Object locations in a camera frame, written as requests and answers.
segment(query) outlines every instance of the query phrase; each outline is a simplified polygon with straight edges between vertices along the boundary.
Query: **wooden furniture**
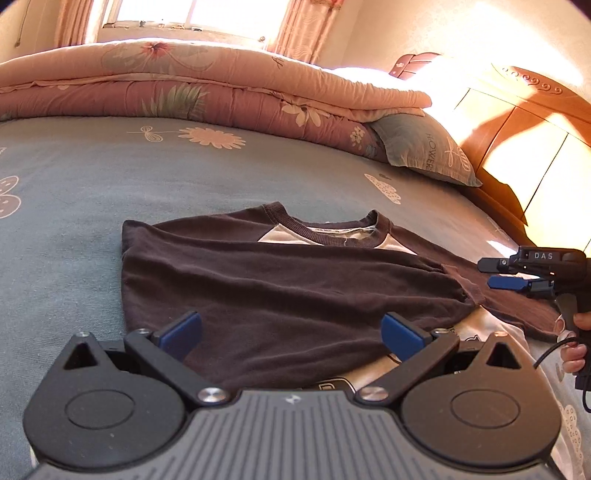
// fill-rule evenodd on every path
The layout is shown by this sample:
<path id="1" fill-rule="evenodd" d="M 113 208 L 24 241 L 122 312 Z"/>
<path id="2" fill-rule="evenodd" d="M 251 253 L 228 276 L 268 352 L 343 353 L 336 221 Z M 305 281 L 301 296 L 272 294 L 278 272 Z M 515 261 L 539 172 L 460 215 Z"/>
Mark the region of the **wooden furniture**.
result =
<path id="1" fill-rule="evenodd" d="M 391 75 L 426 91 L 483 185 L 462 193 L 520 244 L 591 256 L 591 104 L 525 69 L 404 55 Z"/>

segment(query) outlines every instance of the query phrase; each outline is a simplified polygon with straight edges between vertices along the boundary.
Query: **floral comforter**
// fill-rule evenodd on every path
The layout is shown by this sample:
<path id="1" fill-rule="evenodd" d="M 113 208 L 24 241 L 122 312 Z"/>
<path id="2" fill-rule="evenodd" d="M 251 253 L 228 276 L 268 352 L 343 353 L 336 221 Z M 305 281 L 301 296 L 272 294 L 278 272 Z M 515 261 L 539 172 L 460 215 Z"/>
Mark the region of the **floral comforter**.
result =
<path id="1" fill-rule="evenodd" d="M 421 108 L 430 104 L 423 92 L 351 82 L 276 54 L 207 42 L 116 41 L 0 64 L 0 121 L 60 115 L 181 118 L 382 161 L 383 147 L 363 122 L 392 113 L 422 115 Z"/>

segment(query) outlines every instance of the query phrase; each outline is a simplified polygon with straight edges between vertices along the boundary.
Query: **blue gripper pad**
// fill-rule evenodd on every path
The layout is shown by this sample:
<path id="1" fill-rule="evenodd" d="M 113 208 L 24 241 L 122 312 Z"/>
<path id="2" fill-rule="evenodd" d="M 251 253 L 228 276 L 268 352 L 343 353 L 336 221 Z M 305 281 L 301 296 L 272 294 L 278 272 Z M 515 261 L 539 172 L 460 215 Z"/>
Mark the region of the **blue gripper pad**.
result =
<path id="1" fill-rule="evenodd" d="M 382 318 L 382 342 L 401 361 L 425 348 L 433 337 L 395 313 Z"/>
<path id="2" fill-rule="evenodd" d="M 189 312 L 172 325 L 154 334 L 156 346 L 179 362 L 201 341 L 202 322 L 197 312 Z"/>
<path id="3" fill-rule="evenodd" d="M 493 275 L 488 279 L 488 286 L 494 290 L 525 290 L 529 286 L 529 281 L 521 277 L 504 277 L 502 275 Z"/>

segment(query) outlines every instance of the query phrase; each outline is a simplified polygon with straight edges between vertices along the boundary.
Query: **pillow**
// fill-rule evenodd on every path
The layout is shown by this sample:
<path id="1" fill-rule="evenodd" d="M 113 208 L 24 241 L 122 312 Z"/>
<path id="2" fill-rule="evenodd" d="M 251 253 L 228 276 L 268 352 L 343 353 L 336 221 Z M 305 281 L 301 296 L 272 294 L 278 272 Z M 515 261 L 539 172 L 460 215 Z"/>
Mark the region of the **pillow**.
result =
<path id="1" fill-rule="evenodd" d="M 459 185 L 482 185 L 465 153 L 432 116 L 397 113 L 369 125 L 384 142 L 391 165 Z"/>
<path id="2" fill-rule="evenodd" d="M 396 88 L 396 90 L 408 90 L 409 84 L 404 80 L 392 77 L 388 72 L 361 67 L 342 67 L 330 72 L 351 80 L 351 82 L 371 83 L 380 88 Z"/>

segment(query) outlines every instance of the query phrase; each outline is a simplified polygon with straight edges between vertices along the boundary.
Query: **windowsill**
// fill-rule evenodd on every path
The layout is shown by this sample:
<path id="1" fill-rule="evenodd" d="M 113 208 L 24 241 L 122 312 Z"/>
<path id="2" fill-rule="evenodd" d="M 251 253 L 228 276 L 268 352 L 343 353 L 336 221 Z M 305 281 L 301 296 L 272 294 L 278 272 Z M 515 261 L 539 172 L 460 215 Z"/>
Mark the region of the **windowsill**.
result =
<path id="1" fill-rule="evenodd" d="M 197 32 L 193 30 L 152 27 L 101 28 L 99 30 L 97 42 L 131 40 L 135 38 L 173 38 L 176 40 L 214 41 L 231 45 L 241 45 L 243 47 L 255 48 L 257 50 L 265 48 L 264 42 L 228 33 L 208 30 Z"/>

